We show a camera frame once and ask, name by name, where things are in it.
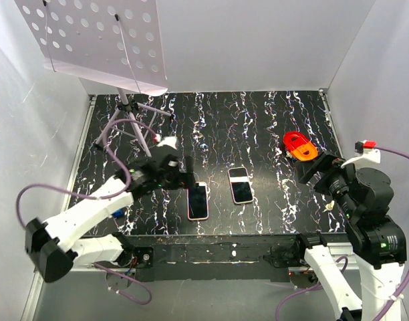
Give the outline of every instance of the orange object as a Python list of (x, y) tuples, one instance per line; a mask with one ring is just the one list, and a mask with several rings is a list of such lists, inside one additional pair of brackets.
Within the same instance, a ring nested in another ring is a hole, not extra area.
[(311, 161), (317, 157), (317, 149), (313, 143), (300, 132), (287, 132), (283, 144), (293, 157), (301, 162)]

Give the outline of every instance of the black metal frame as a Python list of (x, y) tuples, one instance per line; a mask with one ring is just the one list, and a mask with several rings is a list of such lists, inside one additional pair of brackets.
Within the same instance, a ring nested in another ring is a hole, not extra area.
[[(348, 243), (345, 233), (323, 234), (328, 243)], [(296, 234), (130, 235), (137, 280), (270, 280), (288, 282), (288, 268), (302, 266)], [(152, 253), (143, 260), (142, 253)]]

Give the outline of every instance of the smartphone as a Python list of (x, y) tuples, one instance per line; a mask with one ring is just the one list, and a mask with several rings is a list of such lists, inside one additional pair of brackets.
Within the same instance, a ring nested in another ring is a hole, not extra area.
[(194, 187), (186, 190), (188, 201), (188, 219), (201, 221), (209, 218), (207, 203), (207, 185), (205, 182), (196, 182)]
[(251, 183), (245, 167), (229, 169), (229, 180), (234, 204), (246, 204), (253, 201)]

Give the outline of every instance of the tripod stand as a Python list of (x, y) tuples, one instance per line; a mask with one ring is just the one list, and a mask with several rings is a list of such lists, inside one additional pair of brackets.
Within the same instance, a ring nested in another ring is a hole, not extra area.
[[(105, 131), (106, 129), (108, 129), (109, 126), (111, 126), (111, 123), (112, 123), (113, 121), (115, 121), (115, 119), (117, 119), (117, 116), (118, 116), (118, 114), (119, 114), (121, 111), (124, 111), (125, 113), (127, 113), (128, 117), (129, 117), (130, 119), (136, 120), (136, 119), (135, 119), (135, 116), (133, 115), (133, 112), (132, 112), (132, 106), (131, 106), (131, 104), (129, 103), (129, 99), (127, 98), (126, 93), (125, 93), (124, 90), (121, 89), (121, 88), (117, 88), (117, 90), (118, 90), (118, 93), (119, 93), (119, 95), (120, 95), (120, 99), (121, 99), (121, 101), (122, 101), (122, 104), (119, 105), (119, 106), (116, 108), (116, 111), (115, 111), (115, 112), (113, 113), (113, 115), (111, 116), (110, 121), (107, 123), (107, 125), (105, 125), (103, 131)], [(151, 119), (151, 122), (150, 122), (150, 124), (149, 124), (149, 127), (152, 126), (152, 123), (153, 123), (154, 120), (156, 119), (157, 113), (163, 114), (163, 115), (165, 115), (165, 116), (169, 116), (171, 120), (172, 120), (172, 117), (173, 117), (173, 115), (172, 115), (171, 113), (169, 113), (169, 112), (165, 112), (165, 111), (163, 111), (163, 110), (155, 109), (155, 108), (153, 108), (153, 107), (149, 107), (149, 106), (147, 106), (147, 105), (140, 104), (140, 103), (135, 102), (135, 101), (133, 101), (133, 106), (134, 106), (135, 108), (143, 108), (143, 109), (151, 110), (151, 111), (154, 112), (154, 116), (153, 116), (152, 119)], [(131, 137), (133, 137), (133, 138), (137, 138), (137, 139), (138, 139), (138, 142), (139, 142), (140, 146), (142, 147), (142, 149), (144, 150), (146, 156), (151, 156), (150, 150), (148, 149), (148, 146), (147, 146), (147, 144), (146, 144), (146, 142), (145, 142), (145, 138), (146, 138), (146, 136), (148, 135), (148, 131), (146, 131), (145, 135), (142, 135), (142, 131), (141, 131), (141, 129), (139, 128), (139, 125), (138, 125), (138, 124), (135, 124), (135, 123), (132, 123), (132, 129), (133, 129), (134, 134), (130, 134), (130, 133), (128, 133), (128, 132), (126, 132), (126, 131), (124, 131), (124, 130), (120, 130), (120, 129), (116, 128), (116, 127), (113, 127), (113, 129), (114, 129), (114, 130), (117, 130), (118, 132), (121, 132), (122, 134), (131, 136)], [(99, 143), (100, 143), (101, 140), (102, 140), (102, 133), (103, 133), (103, 131), (100, 133), (99, 137), (97, 137), (97, 139), (96, 139), (95, 142), (94, 142), (94, 146), (95, 146), (96, 148), (98, 148), (98, 149), (102, 149), (102, 147), (99, 145)]]

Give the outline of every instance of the perforated white panel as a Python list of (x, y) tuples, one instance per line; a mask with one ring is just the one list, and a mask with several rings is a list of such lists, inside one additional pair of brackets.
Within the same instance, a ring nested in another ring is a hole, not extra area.
[(155, 0), (15, 0), (51, 69), (137, 92), (167, 91)]

